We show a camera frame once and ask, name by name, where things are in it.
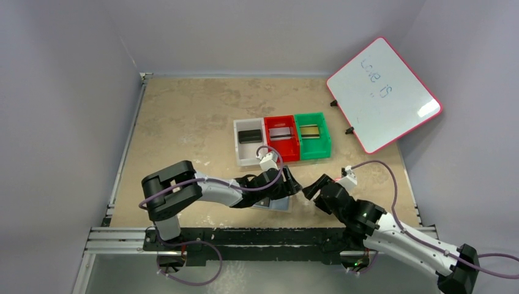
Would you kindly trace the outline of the beige card holder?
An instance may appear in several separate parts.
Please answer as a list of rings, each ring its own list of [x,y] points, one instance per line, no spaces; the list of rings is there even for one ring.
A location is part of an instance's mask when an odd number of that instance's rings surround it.
[[[292,210],[291,199],[289,197],[273,200],[269,198],[264,198],[258,202],[256,202],[253,206],[253,209],[260,209],[262,211],[269,212],[281,212],[281,213],[290,213]]]

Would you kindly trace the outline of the green plastic bin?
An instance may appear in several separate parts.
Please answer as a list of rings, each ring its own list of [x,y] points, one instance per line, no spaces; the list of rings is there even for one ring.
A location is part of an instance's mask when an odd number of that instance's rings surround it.
[[[332,140],[322,112],[294,115],[300,142],[300,159],[325,159],[331,156]]]

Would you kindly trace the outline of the silver credit card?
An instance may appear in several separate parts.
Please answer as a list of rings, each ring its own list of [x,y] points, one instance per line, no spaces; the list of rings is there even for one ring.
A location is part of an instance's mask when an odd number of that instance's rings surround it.
[[[269,129],[269,138],[271,141],[289,140],[293,136],[290,127],[276,127]]]

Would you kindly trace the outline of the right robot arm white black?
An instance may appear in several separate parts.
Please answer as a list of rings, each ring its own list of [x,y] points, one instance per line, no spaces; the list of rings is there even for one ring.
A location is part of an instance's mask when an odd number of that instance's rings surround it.
[[[472,293],[478,276],[475,248],[455,246],[429,237],[367,200],[356,200],[350,192],[357,186],[352,172],[334,180],[322,175],[303,188],[306,199],[345,225],[350,246],[362,245],[413,266],[436,281],[442,293]]]

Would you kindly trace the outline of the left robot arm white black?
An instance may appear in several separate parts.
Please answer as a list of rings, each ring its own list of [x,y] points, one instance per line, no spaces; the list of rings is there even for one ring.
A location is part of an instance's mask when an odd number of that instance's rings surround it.
[[[249,208],[261,200],[279,200],[302,190],[285,165],[274,165],[259,175],[220,179],[197,172],[189,160],[144,177],[141,187],[144,200],[139,207],[147,211],[164,241],[179,239],[181,227],[177,215],[196,201]]]

